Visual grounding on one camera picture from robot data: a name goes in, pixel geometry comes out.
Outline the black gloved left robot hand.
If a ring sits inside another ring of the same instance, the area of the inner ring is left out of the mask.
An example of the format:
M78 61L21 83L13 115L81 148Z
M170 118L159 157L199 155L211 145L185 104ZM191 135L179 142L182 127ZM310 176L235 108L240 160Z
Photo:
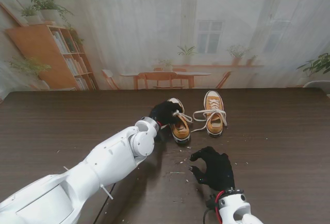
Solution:
M164 101L153 107L149 117L157 122L160 127L165 125L175 125L179 122L179 118L173 115L176 111L183 112L182 107L178 103Z

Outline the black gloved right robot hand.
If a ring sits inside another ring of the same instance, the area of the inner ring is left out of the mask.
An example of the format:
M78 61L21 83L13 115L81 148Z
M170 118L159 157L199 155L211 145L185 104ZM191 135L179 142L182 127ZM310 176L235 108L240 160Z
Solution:
M235 189L234 173L226 153L218 153L213 147L207 146L190 156L194 162L202 159L206 163L206 171L202 172L196 166L190 166L190 171L199 184L208 185L214 191Z

